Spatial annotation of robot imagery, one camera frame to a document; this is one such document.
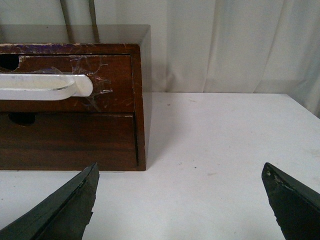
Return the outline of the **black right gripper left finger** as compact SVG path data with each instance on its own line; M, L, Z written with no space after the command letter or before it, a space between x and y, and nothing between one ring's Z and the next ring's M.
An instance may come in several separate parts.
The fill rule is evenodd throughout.
M0 231L2 240L81 240L90 223L99 182L97 163L86 167Z

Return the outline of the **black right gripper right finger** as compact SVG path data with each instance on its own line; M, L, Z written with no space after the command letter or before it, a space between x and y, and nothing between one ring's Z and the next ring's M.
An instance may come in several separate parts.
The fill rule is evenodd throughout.
M286 240L320 238L320 194L270 163L261 179Z

